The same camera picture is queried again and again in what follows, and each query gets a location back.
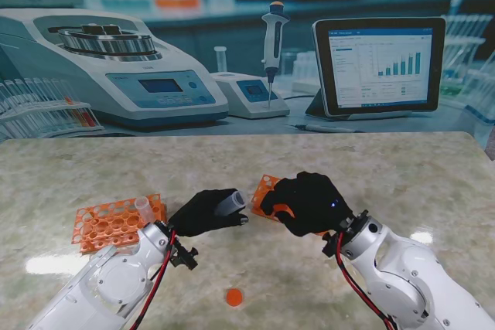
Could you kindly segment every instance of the pen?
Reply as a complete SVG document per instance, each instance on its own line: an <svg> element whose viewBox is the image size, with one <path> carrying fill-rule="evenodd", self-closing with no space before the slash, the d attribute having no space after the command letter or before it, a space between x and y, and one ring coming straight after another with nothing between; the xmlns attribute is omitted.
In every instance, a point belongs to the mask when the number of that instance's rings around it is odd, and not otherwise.
<svg viewBox="0 0 495 330"><path fill-rule="evenodd" d="M364 133L363 131L355 131L354 129L337 128L337 127L325 127L322 125L293 125L300 131L314 131L317 133Z"/></svg>

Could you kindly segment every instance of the black robotic glove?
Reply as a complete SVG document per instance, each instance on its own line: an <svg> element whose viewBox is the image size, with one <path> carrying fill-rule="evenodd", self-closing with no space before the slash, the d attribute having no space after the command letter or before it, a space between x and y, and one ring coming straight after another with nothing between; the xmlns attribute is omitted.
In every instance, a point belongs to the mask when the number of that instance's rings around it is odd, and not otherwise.
<svg viewBox="0 0 495 330"><path fill-rule="evenodd" d="M215 216L215 208L219 202L235 191L236 189L206 189L198 192L170 218L168 226L179 236L192 237L206 231L247 223L249 219L239 211L228 216Z"/></svg>
<svg viewBox="0 0 495 330"><path fill-rule="evenodd" d="M261 209L269 216L276 204L286 204L294 214L276 212L275 216L296 236L341 231L340 222L354 218L332 181L318 173L301 172L297 179L281 180L263 198Z"/></svg>

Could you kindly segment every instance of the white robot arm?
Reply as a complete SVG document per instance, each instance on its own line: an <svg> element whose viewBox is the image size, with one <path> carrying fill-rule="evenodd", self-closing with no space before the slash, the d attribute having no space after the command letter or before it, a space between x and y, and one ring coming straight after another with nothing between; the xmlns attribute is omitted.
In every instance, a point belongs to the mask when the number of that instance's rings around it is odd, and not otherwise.
<svg viewBox="0 0 495 330"><path fill-rule="evenodd" d="M98 251L86 266L33 319L28 330L118 330L146 298L153 283L148 270L161 264L168 246L166 226L138 231L139 245L127 253L113 245ZM174 244L174 265L196 266L193 249Z"/></svg>
<svg viewBox="0 0 495 330"><path fill-rule="evenodd" d="M363 276L369 299L400 328L495 330L495 321L427 246L396 235L367 212L348 222L340 252ZM336 236L326 238L328 256L336 251ZM387 250L380 258L381 247Z"/></svg>

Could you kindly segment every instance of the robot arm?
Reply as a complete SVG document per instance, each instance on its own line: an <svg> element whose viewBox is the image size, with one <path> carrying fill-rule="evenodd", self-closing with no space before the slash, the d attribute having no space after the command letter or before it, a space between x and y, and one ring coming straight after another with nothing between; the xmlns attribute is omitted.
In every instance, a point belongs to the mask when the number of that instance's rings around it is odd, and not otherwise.
<svg viewBox="0 0 495 330"><path fill-rule="evenodd" d="M323 249L330 256L334 236ZM363 276L368 297L404 330L495 330L491 317L427 246L396 235L367 212L349 225L343 240L340 252Z"/></svg>
<svg viewBox="0 0 495 330"><path fill-rule="evenodd" d="M196 265L196 249L188 252L174 239L197 236L209 230L245 224L239 212L245 202L235 189L205 190L197 193L170 218L146 225L138 231L139 245L117 250L110 245L99 250L86 266L62 288L32 320L27 330L119 330L148 296L153 282L149 269L162 264L170 251L170 263Z"/></svg>
<svg viewBox="0 0 495 330"><path fill-rule="evenodd" d="M404 330L495 330L495 322L471 294L443 270L425 245L400 237L367 215L354 216L325 175L302 172L283 179L261 202L271 215L276 204L287 212L275 216L296 236L335 230L323 238L323 253L350 259L366 282L369 299Z"/></svg>

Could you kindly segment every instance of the tablet screen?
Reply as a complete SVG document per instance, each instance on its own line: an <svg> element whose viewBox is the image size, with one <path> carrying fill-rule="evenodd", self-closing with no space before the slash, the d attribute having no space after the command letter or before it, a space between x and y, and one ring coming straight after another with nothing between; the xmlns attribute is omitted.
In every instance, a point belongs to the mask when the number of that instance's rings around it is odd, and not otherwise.
<svg viewBox="0 0 495 330"><path fill-rule="evenodd" d="M328 34L338 108L427 103L433 28Z"/></svg>

